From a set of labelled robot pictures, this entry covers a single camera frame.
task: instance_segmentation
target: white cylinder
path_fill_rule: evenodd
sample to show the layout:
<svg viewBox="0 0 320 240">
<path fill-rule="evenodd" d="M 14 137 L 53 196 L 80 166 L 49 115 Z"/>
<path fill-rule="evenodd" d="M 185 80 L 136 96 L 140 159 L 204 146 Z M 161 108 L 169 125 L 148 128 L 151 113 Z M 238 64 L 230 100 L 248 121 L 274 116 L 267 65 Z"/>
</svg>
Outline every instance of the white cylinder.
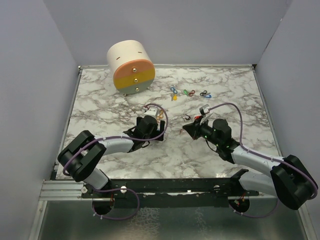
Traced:
<svg viewBox="0 0 320 240">
<path fill-rule="evenodd" d="M 151 85 L 156 70 L 145 48 L 135 40 L 121 41 L 110 47 L 106 59 L 116 89 L 124 94 L 141 92 Z"/>
</svg>

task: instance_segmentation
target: white wall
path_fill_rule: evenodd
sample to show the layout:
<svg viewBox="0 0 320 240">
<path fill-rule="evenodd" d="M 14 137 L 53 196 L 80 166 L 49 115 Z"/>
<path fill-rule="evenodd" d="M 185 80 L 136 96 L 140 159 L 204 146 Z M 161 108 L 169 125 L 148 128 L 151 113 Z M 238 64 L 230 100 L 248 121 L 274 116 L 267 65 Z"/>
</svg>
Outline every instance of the white wall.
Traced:
<svg viewBox="0 0 320 240">
<path fill-rule="evenodd" d="M 158 64 L 256 64 L 291 0 L 43 0 L 80 65 L 140 41 Z"/>
<path fill-rule="evenodd" d="M 77 64 L 42 0 L 0 2 L 0 239 L 27 239 Z"/>
<path fill-rule="evenodd" d="M 320 2 L 294 0 L 256 68 L 277 139 L 320 184 Z M 320 196 L 307 207 L 320 239 Z"/>
</svg>

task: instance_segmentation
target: yellow stripe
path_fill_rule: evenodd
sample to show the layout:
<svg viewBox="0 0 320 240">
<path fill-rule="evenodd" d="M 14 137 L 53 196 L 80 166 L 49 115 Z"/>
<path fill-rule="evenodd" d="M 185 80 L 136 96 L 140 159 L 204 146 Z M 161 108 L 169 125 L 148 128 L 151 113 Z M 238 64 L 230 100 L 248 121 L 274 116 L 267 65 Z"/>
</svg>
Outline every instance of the yellow stripe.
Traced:
<svg viewBox="0 0 320 240">
<path fill-rule="evenodd" d="M 150 70 L 134 73 L 130 76 L 113 79 L 113 83 L 117 89 L 122 89 L 154 79 L 155 75 L 156 71 L 154 68 L 152 68 Z"/>
</svg>

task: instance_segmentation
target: screw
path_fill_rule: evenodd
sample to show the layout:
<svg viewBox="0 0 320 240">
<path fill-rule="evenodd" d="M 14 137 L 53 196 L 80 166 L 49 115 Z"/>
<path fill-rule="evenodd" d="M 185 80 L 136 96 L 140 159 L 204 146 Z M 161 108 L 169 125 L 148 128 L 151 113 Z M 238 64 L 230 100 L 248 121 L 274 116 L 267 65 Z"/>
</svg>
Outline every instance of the screw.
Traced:
<svg viewBox="0 0 320 240">
<path fill-rule="evenodd" d="M 88 189 L 84 186 L 81 188 L 81 193 L 86 194 L 88 192 Z"/>
<path fill-rule="evenodd" d="M 125 194 L 127 192 L 126 189 L 127 189 L 126 186 L 122 186 L 120 192 Z"/>
</svg>

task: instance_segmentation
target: marble surface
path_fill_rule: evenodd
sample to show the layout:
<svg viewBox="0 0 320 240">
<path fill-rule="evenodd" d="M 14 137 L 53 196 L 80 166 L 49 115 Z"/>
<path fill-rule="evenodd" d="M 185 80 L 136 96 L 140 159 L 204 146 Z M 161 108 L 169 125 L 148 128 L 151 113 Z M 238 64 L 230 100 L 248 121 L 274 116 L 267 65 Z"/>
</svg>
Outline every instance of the marble surface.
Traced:
<svg viewBox="0 0 320 240">
<path fill-rule="evenodd" d="M 172 86 L 178 90 L 176 101 L 171 101 Z M 184 89 L 195 90 L 195 94 L 186 96 Z M 212 98 L 200 96 L 204 90 L 210 92 Z M 144 104 L 156 103 L 166 109 L 169 117 L 164 141 L 151 142 L 147 148 L 132 153 L 104 156 L 97 167 L 110 178 L 230 177 L 245 167 L 223 161 L 208 148 L 204 139 L 192 140 L 185 131 L 180 134 L 186 124 L 182 118 L 184 114 L 194 117 L 199 115 L 203 105 L 215 106 L 224 102 L 235 103 L 242 112 L 243 143 L 277 156 L 275 140 L 250 67 L 157 67 L 156 78 L 148 90 L 128 96 L 116 90 L 109 69 L 84 69 L 64 145 L 83 130 L 99 136 L 120 135 L 135 125 Z M 240 122 L 236 109 L 222 106 L 215 109 L 211 118 L 212 121 L 226 119 L 233 138 L 239 140 Z M 56 179 L 68 179 L 62 169 L 60 165 Z"/>
</svg>

